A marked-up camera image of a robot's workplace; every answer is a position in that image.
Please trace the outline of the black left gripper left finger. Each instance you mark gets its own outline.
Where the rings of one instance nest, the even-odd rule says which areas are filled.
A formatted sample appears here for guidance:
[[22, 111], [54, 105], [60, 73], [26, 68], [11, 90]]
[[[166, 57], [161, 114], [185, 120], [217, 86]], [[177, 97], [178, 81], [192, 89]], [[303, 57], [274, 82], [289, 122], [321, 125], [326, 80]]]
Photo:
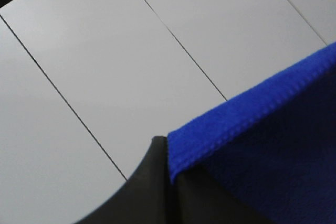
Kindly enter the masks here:
[[106, 202], [77, 223], [173, 223], [167, 138], [154, 137], [131, 177]]

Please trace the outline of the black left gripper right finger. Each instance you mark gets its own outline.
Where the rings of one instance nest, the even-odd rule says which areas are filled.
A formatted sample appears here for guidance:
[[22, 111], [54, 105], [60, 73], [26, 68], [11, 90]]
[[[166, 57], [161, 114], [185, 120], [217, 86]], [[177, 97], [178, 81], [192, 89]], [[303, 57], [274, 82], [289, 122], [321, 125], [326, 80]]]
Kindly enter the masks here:
[[182, 223], [262, 223], [262, 216], [226, 191], [205, 169], [180, 173], [175, 181]]

